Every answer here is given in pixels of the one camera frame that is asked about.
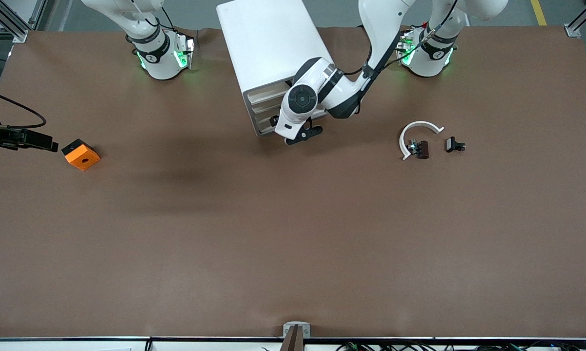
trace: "green led light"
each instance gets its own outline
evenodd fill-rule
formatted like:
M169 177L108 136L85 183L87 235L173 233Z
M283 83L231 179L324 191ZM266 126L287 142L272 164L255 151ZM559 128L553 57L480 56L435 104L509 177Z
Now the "green led light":
M404 65L409 65L410 62L412 62L412 58L414 57L414 54L416 53L416 51L411 51L411 54L409 54L406 58L404 58L402 60Z
M141 54L140 54L139 52L137 52L137 57L139 58L139 61L141 62L141 67L142 67L143 69L147 69L147 68L146 68L146 63L145 63L145 62L143 62L143 58L141 57Z
M187 66L187 56L183 53L178 53L177 51L174 51L176 60L178 61L178 66L180 66L181 68L184 68Z
M447 60L444 62L444 66L446 66L447 64L449 64L449 61L451 60L451 54L453 53L453 48L451 48L451 51L449 51L449 53L447 54Z

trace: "yellow floor line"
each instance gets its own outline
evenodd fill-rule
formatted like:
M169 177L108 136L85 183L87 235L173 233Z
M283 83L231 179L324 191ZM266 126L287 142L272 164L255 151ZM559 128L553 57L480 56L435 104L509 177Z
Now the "yellow floor line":
M531 6L533 6L533 11L535 13L535 17L537 18L537 24L540 26L546 26L546 18L544 18L544 13L542 12L542 7L540 6L540 0L531 0Z

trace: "orange block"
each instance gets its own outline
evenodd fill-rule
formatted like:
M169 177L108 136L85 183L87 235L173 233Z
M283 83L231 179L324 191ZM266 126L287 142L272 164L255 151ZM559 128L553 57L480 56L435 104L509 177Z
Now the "orange block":
M92 147L85 144L81 139L77 138L70 145L61 149L61 152L65 156L68 162L80 169L85 171L92 167L96 162L99 162L100 156L93 151Z

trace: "wire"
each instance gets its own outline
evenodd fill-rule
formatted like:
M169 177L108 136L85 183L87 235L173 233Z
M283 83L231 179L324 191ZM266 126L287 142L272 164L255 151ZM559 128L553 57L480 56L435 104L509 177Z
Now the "wire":
M28 112L34 114L39 119L41 119L41 123L31 124L30 126L7 126L7 127L14 128L14 129L32 129L32 128L43 127L46 125L46 118L44 118L44 116L42 116L41 114L37 113L37 111L35 111L34 109L31 109L30 107L24 106L23 104L16 102L14 100L11 100L10 98L5 97L1 94L0 94L0 98L2 98L3 100L5 100L7 102L14 104L15 106L18 106L18 107L21 107L22 109L27 110Z
M451 14L453 13L453 10L455 9L455 5L457 5L458 0L453 1L453 5L451 5L451 9L449 10L449 13L447 13L447 15L444 17L444 19L442 20L442 22L440 22L440 24L438 24L437 27L435 27L433 29L433 31L438 31L442 26L444 26L444 24L446 23L446 21L449 19L449 17L451 17ZM408 51L408 53L406 53L405 55L397 58L396 60L392 60L391 62L387 63L386 66L382 67L378 73L380 73L381 71L384 71L384 69L386 69L388 66L390 66L393 63L399 62L400 60L403 60L404 58L410 56L414 51L416 51L417 49L419 49L423 44L425 44L427 42L427 40L424 40L422 42L419 42L418 45Z
M168 15L168 12L167 12L167 11L165 11L165 7L162 7L162 6L161 6L161 9L163 10L163 13L165 14L165 17L167 17L167 18L168 18L168 22L170 22L170 27L172 27L172 28L173 28L173 27L174 27L174 23L172 23L172 20L170 19L170 16Z
M366 62L369 62L369 60L371 58L372 51L373 51L373 47L371 47L371 45L369 44L369 54L366 56ZM362 67L358 68L357 70L355 70L353 72L348 72L348 73L346 72L346 73L343 73L343 74L346 75L346 76L353 76L354 74L360 73L360 72L362 72Z
M152 338L148 339L148 341L146 341L146 347L144 348L144 351L150 351L152 350Z
M173 27L167 27L167 26L164 26L164 25L162 25L162 24L161 24L161 21L159 20L159 18L158 18L158 17L155 17L155 18L156 18L156 24L153 24L152 22L150 22L150 20L149 20L149 19L147 19L147 18L143 17L143 19L144 19L144 20L146 20L146 22L148 22L148 24L149 24L150 26L152 26L152 27L158 27L158 26L161 26L161 27L163 27L163 28L165 28L165 29L170 29L170 31L174 31L175 33L179 33L179 32L177 31L177 29L175 29L175 28L173 28Z

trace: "white arc piece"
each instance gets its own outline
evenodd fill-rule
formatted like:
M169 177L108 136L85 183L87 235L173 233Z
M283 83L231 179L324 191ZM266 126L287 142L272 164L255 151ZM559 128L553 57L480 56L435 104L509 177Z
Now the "white arc piece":
M435 124L433 124L431 122L425 122L424 120L418 120L416 122L412 122L412 123L408 124L403 129L403 131L401 132L401 136L399 137L399 147L401 148L401 152L403 153L403 160L406 160L406 158L408 158L411 155L411 153L408 150L408 146L406 146L405 137L406 137L406 131L408 131L408 129L410 129L412 127L427 127L429 129L431 129L436 134L439 134L440 132L442 132L444 130L444 127L438 128Z

